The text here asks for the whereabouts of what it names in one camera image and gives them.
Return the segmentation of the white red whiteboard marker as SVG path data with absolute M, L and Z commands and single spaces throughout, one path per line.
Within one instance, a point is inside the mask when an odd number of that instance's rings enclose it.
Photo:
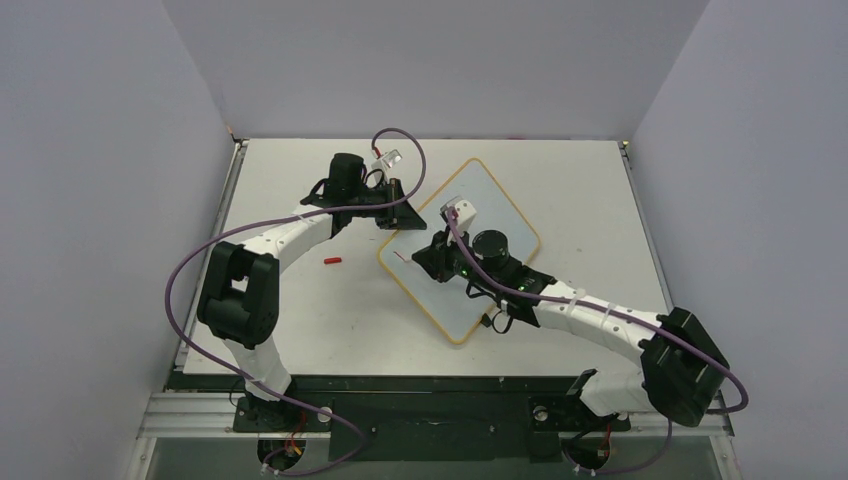
M 397 256 L 403 262 L 411 262 L 412 261 L 411 257 L 405 256 L 405 255 L 401 254 L 400 252 L 398 252 L 396 250 L 393 251 L 393 254 L 395 256 Z

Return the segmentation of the yellow framed whiteboard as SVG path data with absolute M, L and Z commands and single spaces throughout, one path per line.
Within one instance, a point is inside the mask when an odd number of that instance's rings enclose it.
M 538 253 L 541 238 L 504 187 L 479 159 L 472 158 L 456 170 L 419 208 L 426 230 L 404 230 L 394 233 L 380 247 L 377 258 L 381 266 L 413 299 L 415 304 L 453 344 L 464 343 L 477 328 L 482 317 L 495 309 L 491 298 L 471 287 L 470 279 L 478 275 L 468 265 L 455 242 L 447 253 L 424 254 L 446 273 L 440 282 L 431 277 L 433 268 L 424 268 L 413 260 L 415 253 L 434 245 L 449 233 L 442 207 L 458 205 L 460 213 L 469 207 L 476 210 L 471 223 L 460 227 L 464 241 L 472 244 L 475 235 L 496 230 L 507 238 L 507 254 L 527 264 Z

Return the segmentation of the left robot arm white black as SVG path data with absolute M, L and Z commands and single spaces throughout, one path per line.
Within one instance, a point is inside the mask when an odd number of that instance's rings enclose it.
M 291 427 L 298 402 L 286 390 L 292 376 L 272 337 L 280 310 L 280 276 L 313 247 L 334 238 L 355 218 L 371 218 L 382 230 L 424 230 L 426 222 L 404 198 L 397 179 L 370 187 L 362 157 L 337 153 L 327 178 L 301 200 L 290 223 L 242 243 L 221 241 L 211 251 L 198 320 L 221 339 L 248 376 L 250 397 L 272 429 Z

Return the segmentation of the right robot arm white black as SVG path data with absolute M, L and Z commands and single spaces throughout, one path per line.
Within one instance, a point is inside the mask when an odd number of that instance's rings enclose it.
M 497 230 L 460 241 L 449 230 L 437 232 L 411 259 L 438 283 L 464 280 L 469 297 L 490 298 L 511 320 L 566 332 L 636 366 L 625 374 L 597 367 L 584 372 L 563 402 L 572 424 L 588 427 L 613 414 L 657 412 L 696 427 L 714 413 L 711 403 L 729 363 L 692 312 L 645 312 L 589 296 L 511 256 L 506 235 Z

